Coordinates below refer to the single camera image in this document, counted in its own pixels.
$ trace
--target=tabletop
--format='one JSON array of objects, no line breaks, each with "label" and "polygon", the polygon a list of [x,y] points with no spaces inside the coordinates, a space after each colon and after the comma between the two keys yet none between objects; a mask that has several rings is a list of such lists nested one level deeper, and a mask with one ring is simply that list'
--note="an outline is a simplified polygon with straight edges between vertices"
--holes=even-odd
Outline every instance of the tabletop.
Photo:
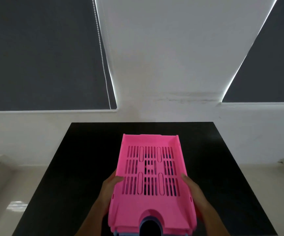
[{"label": "tabletop", "polygon": [[[73,236],[115,170],[123,134],[179,135],[187,174],[231,235],[276,235],[212,122],[72,123],[13,235]],[[113,235],[103,219],[102,235]],[[205,235],[202,222],[193,235]]]}]

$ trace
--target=pink tray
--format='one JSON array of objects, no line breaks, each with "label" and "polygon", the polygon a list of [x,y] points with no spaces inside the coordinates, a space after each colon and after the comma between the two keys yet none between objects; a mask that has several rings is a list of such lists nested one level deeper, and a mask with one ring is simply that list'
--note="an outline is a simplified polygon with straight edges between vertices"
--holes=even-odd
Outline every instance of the pink tray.
[{"label": "pink tray", "polygon": [[123,135],[108,225],[114,234],[138,235],[145,219],[155,217],[162,234],[192,235],[196,214],[180,174],[186,172],[179,137]]}]

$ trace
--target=tiled floor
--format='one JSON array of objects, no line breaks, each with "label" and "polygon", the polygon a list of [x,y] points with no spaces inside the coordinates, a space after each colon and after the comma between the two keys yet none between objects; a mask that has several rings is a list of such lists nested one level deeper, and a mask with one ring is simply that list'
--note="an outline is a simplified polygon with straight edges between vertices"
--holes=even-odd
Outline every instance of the tiled floor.
[{"label": "tiled floor", "polygon": [[[284,167],[240,166],[279,236],[284,236]],[[18,171],[0,193],[0,236],[11,236],[46,167]]]},{"label": "tiled floor", "polygon": [[25,167],[0,192],[0,236],[11,236],[47,167]]}]

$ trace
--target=person's right hand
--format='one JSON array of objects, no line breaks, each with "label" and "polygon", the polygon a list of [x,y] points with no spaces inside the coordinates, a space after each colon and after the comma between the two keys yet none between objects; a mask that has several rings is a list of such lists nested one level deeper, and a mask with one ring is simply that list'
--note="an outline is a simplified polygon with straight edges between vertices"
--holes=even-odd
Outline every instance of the person's right hand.
[{"label": "person's right hand", "polygon": [[195,183],[193,180],[191,180],[190,177],[186,176],[185,174],[181,174],[182,180],[188,185],[192,199],[195,203],[195,205],[199,208],[199,210],[205,209],[207,206],[209,206],[209,202],[205,198],[202,190],[198,186],[197,183]]}]

